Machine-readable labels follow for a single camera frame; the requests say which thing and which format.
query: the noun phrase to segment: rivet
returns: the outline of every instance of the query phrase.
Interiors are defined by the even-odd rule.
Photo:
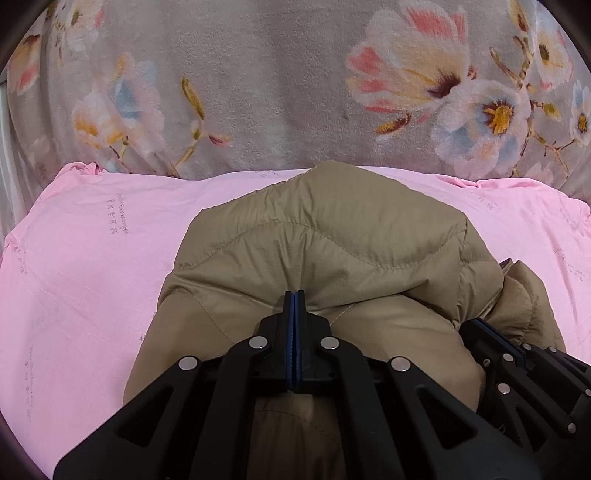
[[[184,356],[178,361],[178,367],[181,370],[192,370],[199,362],[193,356]]]
[[[511,387],[509,385],[507,385],[506,383],[499,383],[496,386],[496,389],[501,392],[503,395],[507,395],[509,392],[511,392]]]
[[[327,350],[334,350],[334,349],[338,348],[339,345],[340,345],[340,342],[335,337],[324,337],[320,341],[320,346],[322,348],[327,349]]]
[[[392,365],[392,368],[397,372],[405,372],[410,368],[410,361],[408,360],[408,358],[405,358],[403,356],[397,356],[395,358],[392,358],[390,365]]]
[[[269,340],[267,340],[265,337],[257,336],[252,337],[248,341],[248,344],[251,346],[251,348],[260,350],[261,348],[265,348],[269,344]]]

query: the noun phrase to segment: gray floral blanket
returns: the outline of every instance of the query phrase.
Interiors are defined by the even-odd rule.
[[[44,184],[336,158],[591,199],[591,74],[537,0],[60,0],[8,83]]]

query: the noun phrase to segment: yellow flower center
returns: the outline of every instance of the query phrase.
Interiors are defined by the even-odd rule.
[[[75,127],[77,130],[86,132],[87,134],[92,135],[93,137],[99,136],[99,130],[97,129],[96,125],[83,118],[76,119]]]
[[[74,25],[76,25],[81,16],[82,13],[80,12],[80,10],[74,10],[74,13],[72,13],[72,22],[70,23],[70,26],[73,27]]]
[[[542,57],[542,60],[548,61],[550,59],[550,52],[548,50],[548,47],[546,47],[546,45],[541,43],[539,46],[539,49],[540,49],[540,57]]]
[[[585,134],[587,133],[587,130],[589,130],[589,121],[587,120],[587,115],[581,113],[579,116],[579,132]]]
[[[495,102],[485,106],[484,113],[489,116],[488,127],[494,135],[502,135],[509,130],[513,119],[513,107],[504,102]]]

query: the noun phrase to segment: pink bedsheet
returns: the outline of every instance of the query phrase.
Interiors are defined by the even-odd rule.
[[[498,260],[524,260],[546,284],[568,351],[591,362],[586,204],[534,180],[370,170],[465,212]],[[121,406],[190,221],[298,173],[184,181],[70,164],[43,192],[8,235],[0,267],[0,410],[48,476]]]

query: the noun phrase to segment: beige down jacket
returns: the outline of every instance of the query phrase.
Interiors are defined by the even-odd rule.
[[[224,355],[299,289],[335,336],[376,359],[410,358],[472,409],[485,374],[458,334],[465,320],[564,348],[543,283],[521,262],[502,269],[462,212],[331,161],[195,217],[124,401],[182,356]],[[333,404],[259,399],[249,478],[345,478]]]

